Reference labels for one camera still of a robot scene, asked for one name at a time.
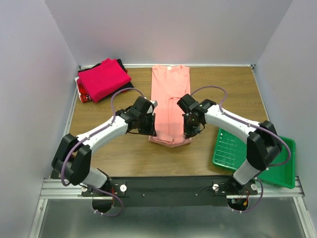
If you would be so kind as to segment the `salmon pink t-shirt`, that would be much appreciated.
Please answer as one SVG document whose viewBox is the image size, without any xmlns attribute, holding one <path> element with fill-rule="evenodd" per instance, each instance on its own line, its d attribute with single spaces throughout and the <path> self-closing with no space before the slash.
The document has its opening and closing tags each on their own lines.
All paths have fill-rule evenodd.
<svg viewBox="0 0 317 238">
<path fill-rule="evenodd" d="M 183 111 L 177 102 L 190 94 L 190 68 L 154 65 L 152 67 L 151 99 L 157 101 L 155 130 L 157 135 L 149 141 L 166 147 L 178 147 L 191 143 L 183 132 Z"/>
</svg>

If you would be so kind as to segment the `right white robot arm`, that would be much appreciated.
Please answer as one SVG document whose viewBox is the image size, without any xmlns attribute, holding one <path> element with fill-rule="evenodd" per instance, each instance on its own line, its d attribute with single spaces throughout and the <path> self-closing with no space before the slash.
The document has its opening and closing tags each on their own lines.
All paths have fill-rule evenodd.
<svg viewBox="0 0 317 238">
<path fill-rule="evenodd" d="M 282 142 L 269 121 L 262 123 L 239 117 L 205 99 L 201 103 L 186 94 L 177 102 L 183 111 L 183 132 L 186 139 L 201 133 L 211 124 L 238 137 L 246 144 L 246 159 L 224 184 L 226 191 L 239 194 L 253 177 L 268 169 L 282 151 Z"/>
</svg>

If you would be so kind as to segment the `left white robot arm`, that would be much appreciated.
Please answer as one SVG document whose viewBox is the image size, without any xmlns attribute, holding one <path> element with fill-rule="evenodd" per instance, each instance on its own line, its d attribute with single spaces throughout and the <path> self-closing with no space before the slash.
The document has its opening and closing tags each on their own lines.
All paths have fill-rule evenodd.
<svg viewBox="0 0 317 238">
<path fill-rule="evenodd" d="M 92 155 L 115 138 L 136 129 L 138 134 L 155 136 L 155 113 L 158 103 L 138 97 L 132 106 L 118 110 L 103 124 L 73 136 L 65 135 L 52 161 L 52 168 L 72 185 L 93 187 L 99 196 L 109 192 L 109 176 L 91 167 Z"/>
</svg>

